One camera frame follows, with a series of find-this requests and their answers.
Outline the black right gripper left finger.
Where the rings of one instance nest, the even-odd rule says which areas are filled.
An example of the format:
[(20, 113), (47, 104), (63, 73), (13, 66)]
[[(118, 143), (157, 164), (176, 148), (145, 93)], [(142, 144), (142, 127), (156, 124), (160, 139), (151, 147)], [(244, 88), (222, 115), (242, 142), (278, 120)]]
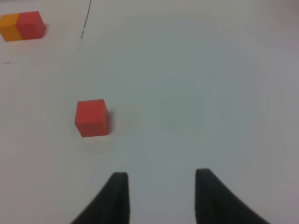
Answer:
[(126, 172), (114, 172), (73, 224), (128, 224), (129, 181)]

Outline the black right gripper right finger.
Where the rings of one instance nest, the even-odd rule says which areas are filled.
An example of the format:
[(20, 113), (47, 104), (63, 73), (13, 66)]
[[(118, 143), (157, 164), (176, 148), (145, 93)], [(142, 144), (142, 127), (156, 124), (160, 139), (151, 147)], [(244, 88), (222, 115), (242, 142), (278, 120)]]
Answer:
[(198, 224), (268, 223), (207, 168), (197, 169), (195, 173), (195, 217)]

